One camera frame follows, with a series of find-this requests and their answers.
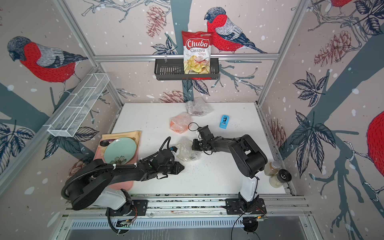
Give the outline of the stack of bubble wrap sheets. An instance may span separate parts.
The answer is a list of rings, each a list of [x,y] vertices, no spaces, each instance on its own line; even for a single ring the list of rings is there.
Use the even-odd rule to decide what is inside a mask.
[[[192,149],[193,142],[186,137],[182,137],[176,144],[176,157],[184,162],[198,161],[201,159],[202,152]]]

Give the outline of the blue tape dispenser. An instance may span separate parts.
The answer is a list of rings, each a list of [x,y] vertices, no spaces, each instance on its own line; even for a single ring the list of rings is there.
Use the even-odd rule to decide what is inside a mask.
[[[228,123],[229,123],[229,116],[222,115],[219,127],[221,129],[226,129],[228,127]]]

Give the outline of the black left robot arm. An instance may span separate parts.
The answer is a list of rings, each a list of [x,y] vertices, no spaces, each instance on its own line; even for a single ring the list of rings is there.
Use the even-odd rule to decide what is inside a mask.
[[[127,206],[130,200],[126,190],[108,190],[108,186],[123,182],[144,182],[151,179],[165,179],[178,175],[185,167],[175,160],[177,148],[170,146],[167,137],[160,149],[133,165],[106,164],[96,159],[70,177],[61,190],[61,196],[70,201],[73,210],[89,206],[101,206],[118,210]]]

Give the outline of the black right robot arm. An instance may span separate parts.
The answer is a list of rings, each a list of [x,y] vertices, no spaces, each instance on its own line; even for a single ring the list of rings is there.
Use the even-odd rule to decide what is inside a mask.
[[[199,138],[193,140],[192,150],[204,153],[229,153],[243,175],[239,201],[245,205],[254,203],[260,173],[264,171],[268,158],[250,135],[239,138],[214,137],[208,126],[198,127]]]

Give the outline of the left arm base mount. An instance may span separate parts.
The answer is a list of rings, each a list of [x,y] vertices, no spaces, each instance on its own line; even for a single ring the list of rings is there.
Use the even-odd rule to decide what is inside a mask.
[[[118,210],[107,208],[106,216],[107,215],[109,215],[110,217],[145,216],[148,208],[148,203],[149,203],[148,200],[129,200]]]

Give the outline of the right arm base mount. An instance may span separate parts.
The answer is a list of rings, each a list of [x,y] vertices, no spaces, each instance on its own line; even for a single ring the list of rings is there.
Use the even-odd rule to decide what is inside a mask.
[[[265,202],[261,198],[256,198],[251,202],[243,199],[225,199],[223,208],[228,215],[265,215],[267,213]]]

